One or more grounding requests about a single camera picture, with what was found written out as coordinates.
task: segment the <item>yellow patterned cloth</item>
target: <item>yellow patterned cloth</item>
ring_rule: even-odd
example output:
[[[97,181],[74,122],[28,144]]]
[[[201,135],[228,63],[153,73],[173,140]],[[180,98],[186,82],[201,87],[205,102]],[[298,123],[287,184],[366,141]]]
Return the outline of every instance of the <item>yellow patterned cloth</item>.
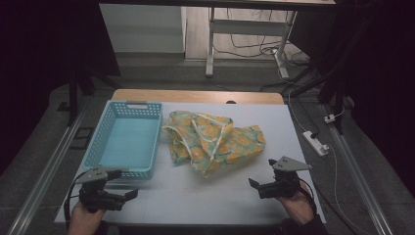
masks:
[[[175,111],[162,129],[171,138],[169,150],[174,162],[190,159],[204,177],[224,165],[257,157],[265,148],[259,126],[233,127],[230,117]]]

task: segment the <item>metal frame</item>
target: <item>metal frame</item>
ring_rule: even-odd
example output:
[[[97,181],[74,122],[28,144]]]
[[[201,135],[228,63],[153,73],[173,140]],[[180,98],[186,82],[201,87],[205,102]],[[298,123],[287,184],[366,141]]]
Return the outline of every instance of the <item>metal frame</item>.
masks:
[[[61,164],[64,155],[66,154],[70,141],[72,140],[77,128],[83,120],[85,111],[90,103],[91,98],[84,98],[80,104],[81,110],[78,117],[74,120],[73,125],[68,127],[61,142],[52,154],[49,162],[43,168],[41,175],[37,179],[35,185],[31,189],[29,195],[24,201],[21,210],[15,218],[12,226],[8,231],[8,235],[11,234],[24,234],[31,223],[46,191],[52,182],[52,179]]]
[[[209,15],[209,36],[207,47],[207,68],[206,77],[213,77],[213,35],[215,33],[225,34],[243,34],[243,35],[265,35],[265,36],[281,36],[281,44],[277,49],[272,50],[278,70],[282,78],[288,78],[288,72],[285,67],[282,55],[285,45],[293,26],[294,18],[297,12],[289,12],[286,23],[272,22],[252,22],[252,21],[236,21],[236,20],[215,20],[214,8],[211,8]]]
[[[324,116],[328,115],[324,106],[320,105],[320,109]],[[378,200],[370,189],[366,178],[360,170],[360,167],[355,160],[354,155],[345,140],[345,137],[339,133],[338,129],[332,123],[329,123],[329,127],[332,136],[342,153],[343,159],[345,160],[347,169],[350,172],[354,184],[356,185],[357,191],[359,192],[363,203],[366,204],[369,215],[371,216],[373,224],[378,230],[378,233],[382,235],[392,235],[393,233],[391,226],[389,225],[388,220],[378,203]]]

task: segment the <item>metal stand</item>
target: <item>metal stand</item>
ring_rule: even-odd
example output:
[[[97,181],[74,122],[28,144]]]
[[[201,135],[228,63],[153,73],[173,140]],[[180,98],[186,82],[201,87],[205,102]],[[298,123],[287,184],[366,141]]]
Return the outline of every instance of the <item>metal stand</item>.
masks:
[[[275,60],[278,65],[279,72],[283,78],[288,78],[287,69],[285,68],[282,55],[284,48],[290,35],[293,26],[296,12],[288,13],[288,20],[286,23],[272,23],[272,22],[250,22],[250,21],[236,21],[236,20],[216,20],[214,18],[214,8],[210,9],[209,16],[209,36],[207,47],[207,69],[206,77],[213,77],[213,35],[215,33],[223,34],[243,34],[243,35],[265,35],[265,36],[281,36],[281,44],[278,50],[274,49]]]

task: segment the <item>wall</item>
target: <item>wall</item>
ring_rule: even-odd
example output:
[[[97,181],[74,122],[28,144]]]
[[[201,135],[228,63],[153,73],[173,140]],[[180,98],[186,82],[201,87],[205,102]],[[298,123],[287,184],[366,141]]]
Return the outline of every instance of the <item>wall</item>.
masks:
[[[115,52],[184,53],[186,8],[100,4]]]

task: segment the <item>power strip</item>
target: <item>power strip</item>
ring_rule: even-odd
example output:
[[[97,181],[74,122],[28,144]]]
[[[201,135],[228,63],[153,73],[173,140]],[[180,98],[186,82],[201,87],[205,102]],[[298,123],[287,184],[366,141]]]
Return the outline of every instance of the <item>power strip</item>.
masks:
[[[307,142],[311,145],[311,147],[315,150],[315,152],[320,156],[323,157],[329,153],[329,146],[322,145],[317,138],[311,138],[311,131],[306,131],[302,134]]]

